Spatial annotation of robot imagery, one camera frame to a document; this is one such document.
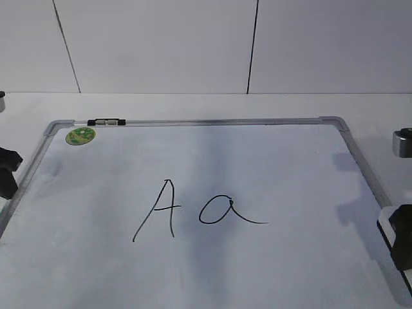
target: round sticker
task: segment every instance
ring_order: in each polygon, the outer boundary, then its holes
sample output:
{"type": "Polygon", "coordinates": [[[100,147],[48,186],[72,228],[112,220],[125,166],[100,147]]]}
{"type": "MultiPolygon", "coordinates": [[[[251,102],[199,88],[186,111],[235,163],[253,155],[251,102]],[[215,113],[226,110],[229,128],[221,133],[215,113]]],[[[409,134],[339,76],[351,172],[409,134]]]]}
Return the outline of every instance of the round sticker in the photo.
{"type": "Polygon", "coordinates": [[[96,137],[96,131],[89,127],[78,127],[70,131],[66,136],[66,142],[69,145],[79,146],[91,142],[96,137]]]}

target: black clip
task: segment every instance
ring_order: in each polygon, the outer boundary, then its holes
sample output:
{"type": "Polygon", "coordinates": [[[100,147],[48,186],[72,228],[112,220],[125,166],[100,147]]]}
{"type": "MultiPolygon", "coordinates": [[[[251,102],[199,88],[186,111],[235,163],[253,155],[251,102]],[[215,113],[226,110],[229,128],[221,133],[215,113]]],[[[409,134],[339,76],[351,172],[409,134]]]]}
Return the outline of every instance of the black clip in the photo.
{"type": "Polygon", "coordinates": [[[396,239],[391,257],[398,270],[412,268],[412,205],[400,206],[389,218],[396,239]]]}
{"type": "Polygon", "coordinates": [[[16,151],[0,147],[0,196],[6,200],[13,198],[17,191],[17,184],[13,172],[19,168],[23,159],[16,151]]]}

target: whiteboard surface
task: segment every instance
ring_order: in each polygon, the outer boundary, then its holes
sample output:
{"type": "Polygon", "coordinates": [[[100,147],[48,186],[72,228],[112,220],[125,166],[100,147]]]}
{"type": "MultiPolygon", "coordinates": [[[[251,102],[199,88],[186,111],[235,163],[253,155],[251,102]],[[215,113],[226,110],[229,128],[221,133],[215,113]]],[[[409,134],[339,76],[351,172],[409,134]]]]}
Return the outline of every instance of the whiteboard surface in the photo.
{"type": "MultiPolygon", "coordinates": [[[[83,146],[70,130],[0,241],[4,308],[412,308],[335,127],[102,127],[83,146]],[[133,243],[165,179],[175,238],[154,211],[133,243]],[[268,223],[202,224],[218,194],[268,223]]],[[[228,208],[215,201],[205,221],[228,208]]]]}

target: white table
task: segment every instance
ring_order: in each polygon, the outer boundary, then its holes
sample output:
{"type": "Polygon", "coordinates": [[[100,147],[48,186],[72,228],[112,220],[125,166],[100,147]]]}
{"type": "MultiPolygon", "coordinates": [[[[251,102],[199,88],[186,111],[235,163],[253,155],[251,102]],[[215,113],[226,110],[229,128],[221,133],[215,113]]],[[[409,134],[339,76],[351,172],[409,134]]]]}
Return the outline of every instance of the white table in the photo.
{"type": "Polygon", "coordinates": [[[117,95],[11,93],[0,114],[0,147],[24,158],[53,120],[301,118],[339,116],[393,205],[412,202],[412,159],[392,154],[394,130],[412,126],[412,95],[117,95]]]}

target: white wall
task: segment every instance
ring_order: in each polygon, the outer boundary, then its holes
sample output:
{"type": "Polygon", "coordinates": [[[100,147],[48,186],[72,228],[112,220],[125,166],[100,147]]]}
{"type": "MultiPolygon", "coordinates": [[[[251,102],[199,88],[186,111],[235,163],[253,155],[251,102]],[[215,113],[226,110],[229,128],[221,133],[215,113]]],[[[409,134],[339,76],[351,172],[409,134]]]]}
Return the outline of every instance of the white wall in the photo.
{"type": "Polygon", "coordinates": [[[244,93],[256,0],[57,0],[81,92],[244,93]]]}
{"type": "Polygon", "coordinates": [[[78,91],[52,0],[0,1],[0,90],[78,91]]]}
{"type": "MultiPolygon", "coordinates": [[[[81,92],[246,93],[257,0],[56,0],[81,92]]],[[[0,90],[78,91],[53,0],[2,0],[0,90]]],[[[251,93],[412,93],[412,0],[260,0],[251,93]]]]}
{"type": "Polygon", "coordinates": [[[412,1],[260,0],[250,92],[412,92],[412,1]]]}

